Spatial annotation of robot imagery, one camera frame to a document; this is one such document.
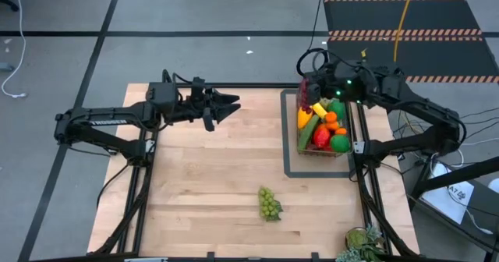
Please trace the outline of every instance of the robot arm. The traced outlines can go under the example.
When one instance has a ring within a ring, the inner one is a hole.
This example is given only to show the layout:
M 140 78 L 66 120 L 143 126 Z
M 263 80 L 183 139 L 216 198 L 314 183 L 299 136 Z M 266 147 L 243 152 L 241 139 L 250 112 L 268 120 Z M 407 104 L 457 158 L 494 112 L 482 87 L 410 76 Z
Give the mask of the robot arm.
M 361 154 L 368 165 L 378 167 L 389 154 L 425 149 L 445 155 L 459 148 L 462 122 L 458 113 L 412 92 L 400 69 L 373 68 L 365 59 L 360 62 L 338 60 L 306 73 L 305 79 L 307 104 L 316 104 L 321 97 L 336 97 L 368 108 L 379 105 L 388 112 L 402 110 L 432 125 L 415 136 L 354 143 L 355 152 Z
M 204 80 L 194 78 L 190 83 L 191 95 L 184 100 L 166 70 L 161 83 L 150 83 L 146 100 L 124 108 L 74 108 L 57 114 L 54 138 L 59 144 L 72 145 L 87 142 L 110 152 L 120 152 L 132 164 L 144 165 L 147 161 L 147 145 L 142 140 L 123 140 L 102 132 L 94 126 L 134 125 L 147 131 L 158 131 L 176 122 L 203 119 L 207 131 L 213 131 L 217 123 L 240 108 L 233 104 L 239 96 L 220 94 L 207 87 Z M 158 128 L 163 117 L 165 124 Z

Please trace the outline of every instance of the yellow vegetable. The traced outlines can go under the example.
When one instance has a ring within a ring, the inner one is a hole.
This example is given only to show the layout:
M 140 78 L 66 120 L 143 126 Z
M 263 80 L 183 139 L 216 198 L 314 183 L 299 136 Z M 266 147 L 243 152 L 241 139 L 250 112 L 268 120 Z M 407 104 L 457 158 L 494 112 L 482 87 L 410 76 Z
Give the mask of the yellow vegetable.
M 324 117 L 327 115 L 326 110 L 320 105 L 320 103 L 316 103 L 312 106 L 313 111 L 321 118 L 324 119 Z
M 310 113 L 307 114 L 300 107 L 298 109 L 298 129 L 303 129 L 306 126 L 306 124 L 310 121 L 312 116 L 313 116 L 313 113 L 311 111 L 310 111 Z

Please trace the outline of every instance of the black chair leg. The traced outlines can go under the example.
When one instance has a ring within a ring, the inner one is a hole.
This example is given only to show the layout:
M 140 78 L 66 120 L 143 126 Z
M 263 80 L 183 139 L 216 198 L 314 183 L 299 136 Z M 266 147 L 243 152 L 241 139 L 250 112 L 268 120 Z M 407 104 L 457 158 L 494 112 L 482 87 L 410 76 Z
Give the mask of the black chair leg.
M 16 4 L 14 4 L 13 2 L 9 1 L 9 0 L 0 0 L 0 3 L 9 5 L 10 9 L 13 12 L 17 12 L 19 10 L 19 7 Z

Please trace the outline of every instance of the white paper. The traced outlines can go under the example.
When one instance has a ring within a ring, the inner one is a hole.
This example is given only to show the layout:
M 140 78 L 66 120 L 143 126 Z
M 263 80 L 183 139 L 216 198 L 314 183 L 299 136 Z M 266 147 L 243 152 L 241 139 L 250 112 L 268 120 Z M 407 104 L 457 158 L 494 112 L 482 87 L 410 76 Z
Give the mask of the white paper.
M 451 170 L 447 170 L 443 164 L 437 164 L 430 177 L 433 178 L 444 175 L 450 171 Z M 461 224 L 466 212 L 466 207 L 468 207 L 469 199 L 471 199 L 473 188 L 473 185 L 468 182 L 460 182 L 449 186 L 448 190 L 446 187 L 443 187 L 425 192 L 421 197 L 442 214 L 445 214 L 456 223 Z

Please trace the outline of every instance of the grapes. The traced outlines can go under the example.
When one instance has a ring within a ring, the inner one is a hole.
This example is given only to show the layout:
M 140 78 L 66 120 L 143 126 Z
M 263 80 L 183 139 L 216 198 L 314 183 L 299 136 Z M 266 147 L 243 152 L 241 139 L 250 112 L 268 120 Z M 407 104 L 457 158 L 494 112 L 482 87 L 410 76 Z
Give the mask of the grapes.
M 274 200 L 274 193 L 266 187 L 258 190 L 258 200 L 260 202 L 260 217 L 266 221 L 278 221 L 279 212 L 282 211 L 281 204 Z

